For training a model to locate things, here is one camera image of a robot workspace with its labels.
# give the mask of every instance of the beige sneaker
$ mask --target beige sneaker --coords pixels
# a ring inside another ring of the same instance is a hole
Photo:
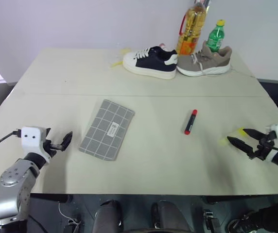
[[[211,52],[203,43],[203,48],[197,53],[178,56],[177,69],[187,76],[201,76],[206,74],[223,74],[230,69],[232,49],[226,46],[218,52]]]

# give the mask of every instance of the yellow oil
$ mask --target yellow oil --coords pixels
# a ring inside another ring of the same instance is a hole
[[[194,52],[206,18],[205,6],[198,2],[185,15],[186,28],[180,33],[176,51],[178,54],[190,55]]]

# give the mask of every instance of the white wall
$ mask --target white wall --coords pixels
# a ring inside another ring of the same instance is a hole
[[[0,74],[18,81],[45,47],[144,48],[163,42],[174,48],[192,2],[0,0]],[[210,6],[201,41],[224,18],[224,45],[237,50],[258,78],[278,80],[278,3],[212,0]]]

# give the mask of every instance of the beige tabletop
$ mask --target beige tabletop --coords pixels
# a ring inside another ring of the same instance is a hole
[[[89,68],[84,68],[84,65],[65,68],[65,64],[59,63],[61,54],[64,57],[60,59],[72,60],[76,57],[76,63],[83,64],[82,57],[106,52],[43,51],[1,105],[0,138],[26,125],[41,126],[51,127],[48,139],[58,143],[64,134],[73,131],[69,148],[58,152],[51,164],[41,170],[33,192],[278,193],[278,166],[259,159],[250,160],[224,140],[240,127],[264,132],[265,126],[278,123],[278,108],[258,81],[246,75],[249,71],[239,56],[235,55],[232,63],[234,68],[236,64],[235,69],[241,69],[242,74],[234,70],[220,76],[197,78],[178,74],[171,81],[134,75],[122,67],[109,69],[104,61],[104,68],[97,75],[97,70],[92,68],[100,67],[97,59],[94,66],[86,65]],[[65,74],[71,72],[73,75],[64,82]],[[104,74],[108,74],[109,78],[103,77]],[[50,90],[48,87],[53,83],[55,86]],[[114,162],[102,161],[78,150],[103,99],[136,112]],[[193,109],[198,110],[198,115],[192,133],[186,136],[183,130]],[[247,137],[242,139],[256,144],[255,140]],[[23,157],[20,144],[20,139],[16,137],[0,144],[0,174],[16,159]]]

